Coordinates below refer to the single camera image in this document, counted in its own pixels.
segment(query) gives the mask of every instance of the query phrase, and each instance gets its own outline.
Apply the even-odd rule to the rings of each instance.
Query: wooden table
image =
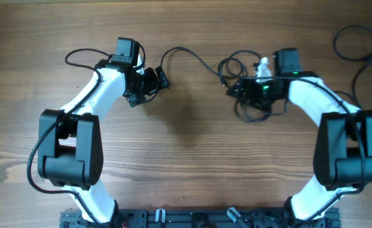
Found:
[[[68,195],[36,192],[26,177],[40,114],[72,100],[92,75],[64,63],[71,50],[113,53],[123,36],[145,47],[148,67],[158,66],[174,46],[190,48],[216,67],[239,49],[271,57],[297,47],[305,70],[347,91],[361,63],[338,58],[332,37],[353,23],[372,28],[372,1],[0,5],[0,227],[57,227],[59,212],[76,206]],[[371,40],[347,35],[340,47],[364,54]],[[80,53],[72,61],[94,65],[101,58]],[[257,61],[242,59],[249,65]],[[289,105],[285,115],[265,122],[244,123],[218,77],[193,56],[176,52],[164,69],[172,90],[135,108],[119,99],[101,124],[101,178],[121,208],[282,206],[312,176],[317,128],[298,107]],[[372,66],[357,94],[372,109]],[[277,103],[275,110],[281,109]],[[41,187],[53,188],[39,177],[36,163],[33,175]],[[344,227],[372,227],[372,183],[336,206]]]

